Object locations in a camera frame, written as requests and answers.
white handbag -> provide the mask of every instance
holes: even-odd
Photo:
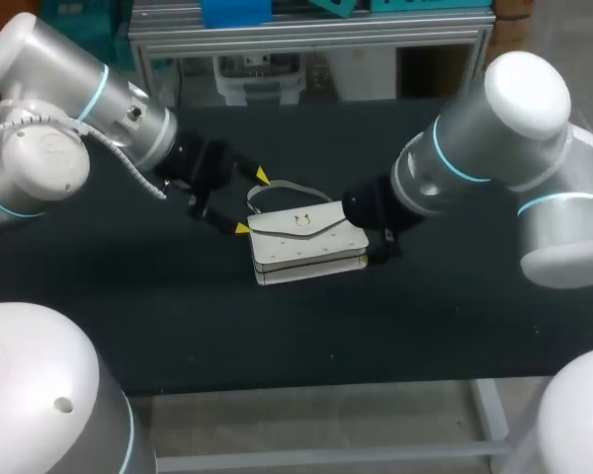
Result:
[[[331,200],[323,193],[289,182],[272,182],[271,187],[291,188]],[[251,190],[251,209],[259,211],[250,199],[268,188]],[[322,277],[367,265],[369,239],[345,218],[340,201],[257,213],[248,217],[248,226],[259,284]]]

cable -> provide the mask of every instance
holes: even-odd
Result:
[[[32,117],[25,117],[20,118],[19,120],[7,121],[4,123],[0,123],[0,133],[4,133],[7,130],[13,128],[19,128],[22,126],[29,126],[35,124],[44,124],[44,123],[58,123],[68,128],[74,129],[80,135],[92,135],[98,141],[100,141],[106,148],[108,148],[112,153],[121,160],[124,166],[127,168],[129,173],[155,198],[157,199],[167,199],[167,195],[162,193],[158,188],[154,185],[149,183],[144,176],[140,174],[140,172],[136,169],[133,165],[131,160],[127,158],[124,152],[115,145],[110,138],[106,135],[101,133],[97,130],[94,126],[89,125],[83,121],[75,120],[74,118],[57,118],[51,116],[32,116]]]

black tabletop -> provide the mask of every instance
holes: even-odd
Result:
[[[185,125],[228,138],[271,179],[340,197],[388,170],[440,104],[212,109]],[[148,196],[92,147],[86,188],[0,233],[0,301],[56,309],[130,394],[550,375],[593,349],[593,287],[537,287],[519,268],[516,202],[479,188],[402,239],[380,268],[255,282],[246,238]],[[219,197],[245,215],[239,183]]]

metal frame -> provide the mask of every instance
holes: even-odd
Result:
[[[512,434],[494,379],[473,380],[472,395],[486,440],[374,448],[312,449],[158,458],[159,474],[398,460],[430,460],[488,456],[493,474],[523,474],[536,443],[536,414],[547,388],[532,397]]]
[[[480,71],[494,24],[488,8],[371,13],[348,19],[319,13],[274,15],[246,28],[206,29],[197,0],[136,0],[129,42],[147,93],[154,91],[151,60],[251,52],[300,52],[371,45],[472,44],[463,87]]]

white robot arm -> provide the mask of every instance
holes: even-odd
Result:
[[[550,64],[504,54],[404,147],[390,174],[349,190],[345,213],[359,227],[399,232],[498,182],[519,200],[525,276],[554,288],[591,285],[593,134],[568,121],[570,110]]]
[[[79,134],[103,142],[157,198],[140,172],[188,193],[189,214],[223,232],[238,222],[209,206],[237,172],[267,184],[254,162],[220,141],[178,130],[176,117],[34,15],[0,33],[0,224],[42,215],[89,173]]]

